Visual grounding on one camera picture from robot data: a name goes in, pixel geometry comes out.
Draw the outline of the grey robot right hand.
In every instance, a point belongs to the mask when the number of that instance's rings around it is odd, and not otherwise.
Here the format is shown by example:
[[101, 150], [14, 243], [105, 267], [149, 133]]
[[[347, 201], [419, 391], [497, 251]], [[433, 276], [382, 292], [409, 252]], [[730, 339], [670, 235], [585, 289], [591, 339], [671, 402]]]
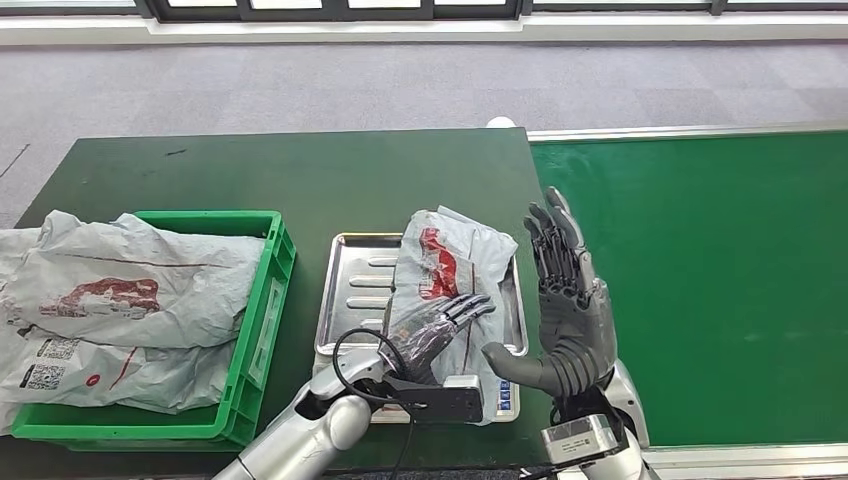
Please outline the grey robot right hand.
[[482, 354], [502, 380], [553, 398], [579, 395], [601, 382], [618, 359], [606, 282], [596, 274], [581, 228], [561, 192], [544, 192], [547, 206], [529, 205], [523, 220], [538, 277], [539, 358], [517, 357], [491, 342]]

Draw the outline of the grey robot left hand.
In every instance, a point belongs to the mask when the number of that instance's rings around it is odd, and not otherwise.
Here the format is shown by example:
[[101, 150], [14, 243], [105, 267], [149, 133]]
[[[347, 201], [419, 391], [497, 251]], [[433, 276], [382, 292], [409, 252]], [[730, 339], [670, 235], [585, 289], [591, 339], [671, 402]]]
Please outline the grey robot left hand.
[[475, 320], [496, 310], [491, 297], [460, 294], [416, 306], [391, 319], [379, 353], [398, 378], [437, 385], [432, 362]]

